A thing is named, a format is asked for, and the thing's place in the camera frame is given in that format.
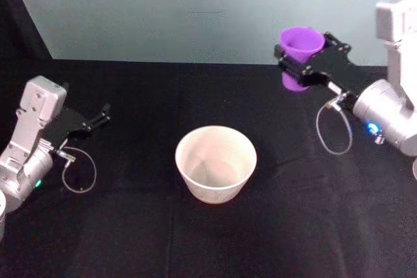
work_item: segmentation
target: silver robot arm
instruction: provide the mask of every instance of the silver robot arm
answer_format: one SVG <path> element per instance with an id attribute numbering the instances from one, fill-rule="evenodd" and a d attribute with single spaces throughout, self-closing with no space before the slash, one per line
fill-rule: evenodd
<path id="1" fill-rule="evenodd" d="M 109 105 L 87 120 L 64 107 L 68 86 L 60 86 L 43 76 L 26 83 L 16 110 L 18 121 L 12 138 L 0 155 L 0 240 L 4 233 L 5 214 L 19 208 L 53 166 L 53 157 L 75 157 L 62 151 L 66 140 L 86 135 L 106 123 Z"/>
<path id="2" fill-rule="evenodd" d="M 365 89 L 353 113 L 402 153 L 417 156 L 417 0 L 383 0 L 376 13 L 377 38 L 388 50 L 388 79 Z"/>
<path id="3" fill-rule="evenodd" d="M 6 212 L 17 209 L 51 169 L 51 148 L 41 135 L 61 112 L 65 98 L 66 90 L 45 77 L 27 82 L 12 139 L 0 156 L 0 190 L 6 196 Z"/>
<path id="4" fill-rule="evenodd" d="M 324 48 L 300 64 L 276 46 L 278 68 L 301 86 L 321 85 L 336 94 L 328 107 L 361 120 L 375 143 L 386 140 L 417 156 L 417 0 L 382 0 L 376 6 L 377 38 L 388 50 L 388 77 L 371 85 L 348 58 L 351 45 L 324 34 Z M 413 173 L 417 179 L 417 160 Z"/>

